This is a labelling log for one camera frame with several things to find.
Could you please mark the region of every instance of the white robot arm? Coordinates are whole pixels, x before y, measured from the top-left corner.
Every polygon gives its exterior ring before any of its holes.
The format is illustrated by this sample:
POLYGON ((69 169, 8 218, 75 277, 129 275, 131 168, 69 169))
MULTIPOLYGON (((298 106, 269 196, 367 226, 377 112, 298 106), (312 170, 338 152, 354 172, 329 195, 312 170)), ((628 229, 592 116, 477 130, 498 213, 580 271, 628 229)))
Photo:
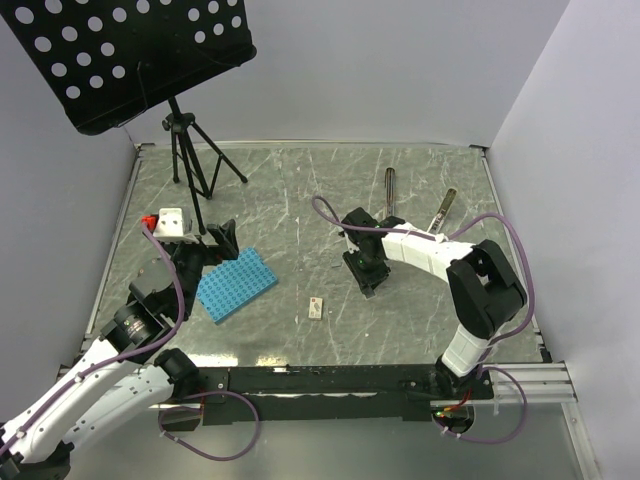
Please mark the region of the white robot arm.
MULTIPOLYGON (((186 320, 203 267, 238 257, 235 222, 209 225, 217 245, 205 245, 191 233, 186 209, 161 209, 143 221, 174 266, 186 320)), ((163 351, 145 367, 178 327, 173 278, 159 259, 146 262, 126 304, 76 365, 31 407, 0 424, 0 479, 64 478, 80 450, 149 406, 192 393, 198 369, 180 350, 163 351), (123 353, 129 358, 113 360, 123 353)))
POLYGON ((449 284, 460 325, 439 365, 453 383, 471 374, 498 329, 527 303, 524 287, 495 242, 450 242, 396 217, 378 223, 362 208, 342 223, 355 227, 345 229, 349 251, 343 258, 365 296, 388 277, 385 260, 408 263, 449 284), (388 228, 403 233, 384 231, 388 228))

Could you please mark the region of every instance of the music stand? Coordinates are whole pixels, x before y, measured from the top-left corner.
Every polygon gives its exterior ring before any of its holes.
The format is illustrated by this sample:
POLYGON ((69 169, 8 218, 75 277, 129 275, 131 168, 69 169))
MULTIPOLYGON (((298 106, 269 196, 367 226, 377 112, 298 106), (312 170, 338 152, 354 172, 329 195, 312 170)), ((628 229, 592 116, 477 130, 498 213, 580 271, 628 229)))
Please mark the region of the music stand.
POLYGON ((185 123, 192 114, 180 112, 175 96, 256 55, 244 1, 7 0, 0 2, 0 14, 80 133, 103 133, 171 100, 172 115, 165 122, 172 142, 185 146, 174 156, 174 181, 179 157, 205 231, 196 193, 211 198, 223 161, 243 182, 246 177, 203 135, 195 116, 185 123), (209 188, 195 150, 190 152, 189 126, 218 154, 209 188))

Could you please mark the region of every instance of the blue foam block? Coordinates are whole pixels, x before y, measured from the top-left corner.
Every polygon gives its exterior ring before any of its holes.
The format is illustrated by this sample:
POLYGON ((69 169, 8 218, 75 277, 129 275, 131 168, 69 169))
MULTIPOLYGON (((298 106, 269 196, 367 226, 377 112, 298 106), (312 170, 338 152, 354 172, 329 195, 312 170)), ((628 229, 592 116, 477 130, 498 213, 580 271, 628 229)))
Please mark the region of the blue foam block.
POLYGON ((229 260, 202 277, 197 297, 218 324, 269 290, 278 279, 258 252, 247 248, 237 260, 229 260))

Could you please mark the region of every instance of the gray marble surface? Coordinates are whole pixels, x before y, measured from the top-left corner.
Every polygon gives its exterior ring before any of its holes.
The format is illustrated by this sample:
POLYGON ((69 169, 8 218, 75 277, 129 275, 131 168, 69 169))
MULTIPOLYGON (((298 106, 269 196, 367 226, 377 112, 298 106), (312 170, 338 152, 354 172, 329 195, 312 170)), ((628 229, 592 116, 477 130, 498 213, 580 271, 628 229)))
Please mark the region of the gray marble surface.
MULTIPOLYGON (((346 265, 332 266, 345 243, 338 229, 313 211, 310 198, 321 193, 341 216, 362 206, 381 219, 385 169, 392 166, 397 215, 418 227, 429 226, 449 187, 458 189, 442 230, 453 232, 482 212, 496 211, 480 152, 453 147, 294 147, 225 147, 249 183, 241 184, 223 166, 213 199, 201 199, 205 223, 235 218, 240 247, 255 247, 278 285, 218 326, 196 302, 191 319, 170 345, 201 366, 434 362, 458 326, 448 286, 411 266, 391 264, 389 279, 375 297, 365 299, 346 265), (324 299, 321 321, 308 318, 312 296, 324 299)), ((165 147, 142 151, 97 329, 126 299, 139 265, 153 255, 139 231, 139 218, 161 207, 191 205, 184 172, 182 183, 172 182, 170 153, 165 147)), ((216 157, 204 148, 198 154, 210 176, 216 157)), ((461 240, 484 238, 508 252, 504 229, 494 220, 461 240)), ((520 322, 522 313, 509 328, 520 322)), ((541 361, 533 329, 503 342, 491 361, 541 361)))

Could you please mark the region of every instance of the white wall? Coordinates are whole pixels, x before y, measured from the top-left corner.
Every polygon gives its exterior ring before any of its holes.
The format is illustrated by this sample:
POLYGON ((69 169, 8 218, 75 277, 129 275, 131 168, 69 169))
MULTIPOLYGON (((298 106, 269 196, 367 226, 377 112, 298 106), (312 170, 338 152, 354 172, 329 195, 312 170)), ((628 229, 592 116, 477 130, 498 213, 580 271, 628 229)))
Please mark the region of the white wall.
POLYGON ((572 0, 490 166, 605 478, 638 477, 640 3, 572 0))
MULTIPOLYGON (((218 140, 489 145, 567 3, 246 0, 257 57, 179 100, 218 140)), ((168 143, 167 110, 134 141, 168 143)))
POLYGON ((76 133, 0 20, 0 420, 37 399, 77 351, 134 149, 76 133))

